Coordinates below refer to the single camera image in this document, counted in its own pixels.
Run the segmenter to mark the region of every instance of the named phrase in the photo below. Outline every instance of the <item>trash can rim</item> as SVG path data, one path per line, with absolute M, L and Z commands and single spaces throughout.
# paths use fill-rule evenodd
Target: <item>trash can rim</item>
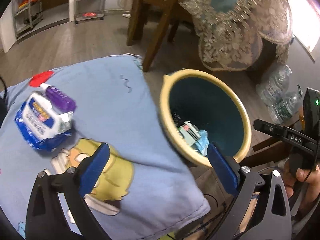
M 238 96 L 233 92 L 233 90 L 230 87 L 228 87 L 224 82 L 222 82 L 220 79 L 216 78 L 215 76 L 200 70 L 182 69 L 174 72 L 171 75 L 163 76 L 164 80 L 163 80 L 163 85 L 160 93 L 159 108 L 160 108 L 161 122 L 163 124 L 164 131 L 167 134 L 169 140 L 174 145 L 174 147 L 189 161 L 197 165 L 212 167 L 207 157 L 204 157 L 201 154 L 197 153 L 185 143 L 185 141 L 179 135 L 178 129 L 176 128 L 173 122 L 173 118 L 171 114 L 166 114 L 166 113 L 171 113 L 170 105 L 169 105 L 169 96 L 170 96 L 170 91 L 172 87 L 179 80 L 185 79 L 188 77 L 202 78 L 217 85 L 223 91 L 225 91 L 226 94 L 235 103 L 236 107 L 239 110 L 239 113 L 243 122 L 244 138 L 239 151 L 233 156 L 233 158 L 236 160 L 236 162 L 238 163 L 241 162 L 249 152 L 249 149 L 251 146 L 252 131 L 251 131 L 251 124 L 250 124 L 247 111 L 244 108 L 244 105 L 242 104 Z

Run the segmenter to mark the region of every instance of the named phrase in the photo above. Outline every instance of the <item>window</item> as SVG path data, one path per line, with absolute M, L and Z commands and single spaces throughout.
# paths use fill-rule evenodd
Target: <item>window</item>
M 293 35 L 315 61 L 320 53 L 320 15 L 308 0 L 289 0 L 289 4 Z

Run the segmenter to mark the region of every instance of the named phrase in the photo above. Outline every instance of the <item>lace tablecloth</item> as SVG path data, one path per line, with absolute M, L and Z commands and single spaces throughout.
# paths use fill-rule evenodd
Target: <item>lace tablecloth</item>
M 199 56 L 211 70 L 245 70 L 262 51 L 262 39 L 277 44 L 285 63 L 292 39 L 288 0 L 180 0 L 193 17 L 199 36 Z M 118 0 L 130 8 L 132 0 Z

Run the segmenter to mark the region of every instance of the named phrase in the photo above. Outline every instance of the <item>metal screw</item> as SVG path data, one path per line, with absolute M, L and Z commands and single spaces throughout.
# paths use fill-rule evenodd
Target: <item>metal screw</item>
M 275 175 L 276 177 L 279 177 L 279 176 L 280 176 L 280 172 L 277 171 L 277 170 L 274 170 L 274 171 L 272 172 L 272 174 Z
M 242 166 L 241 167 L 241 170 L 244 172 L 244 173 L 249 173 L 250 172 L 250 168 L 248 166 Z
M 76 168 L 75 167 L 69 167 L 68 169 L 67 169 L 67 172 L 69 173 L 69 174 L 72 174 L 72 173 L 74 173 L 76 171 Z
M 45 172 L 44 172 L 44 171 L 41 171 L 41 172 L 38 173 L 38 177 L 39 177 L 39 178 L 44 177 L 44 175 L 45 175 Z

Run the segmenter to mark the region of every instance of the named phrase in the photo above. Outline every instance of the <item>blue pillow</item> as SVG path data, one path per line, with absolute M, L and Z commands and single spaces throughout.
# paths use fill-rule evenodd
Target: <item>blue pillow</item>
M 209 212 L 187 166 L 171 148 L 137 59 L 120 55 L 54 69 L 47 81 L 76 101 L 71 138 L 53 152 L 36 152 L 14 117 L 33 90 L 29 80 L 8 89 L 9 112 L 0 129 L 0 206 L 24 232 L 28 200 L 37 174 L 77 166 L 106 142 L 110 159 L 91 194 L 92 213 L 112 239 L 158 239 Z M 60 201 L 73 231 L 72 214 Z

